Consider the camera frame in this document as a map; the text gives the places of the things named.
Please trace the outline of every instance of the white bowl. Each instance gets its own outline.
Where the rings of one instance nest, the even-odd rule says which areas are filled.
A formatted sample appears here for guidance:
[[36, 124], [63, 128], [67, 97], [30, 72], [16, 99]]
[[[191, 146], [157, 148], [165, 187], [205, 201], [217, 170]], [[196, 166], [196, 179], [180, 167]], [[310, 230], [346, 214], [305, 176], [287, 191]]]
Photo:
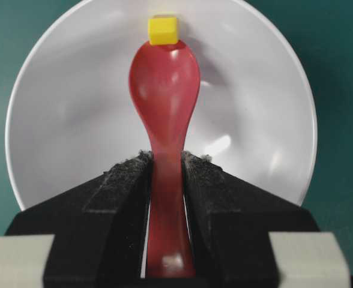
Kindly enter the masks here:
[[243, 1], [82, 1], [39, 39], [7, 113], [8, 173], [22, 209], [149, 149], [128, 91], [147, 19], [173, 14], [201, 68], [185, 149], [300, 204], [316, 155], [303, 68], [277, 28]]

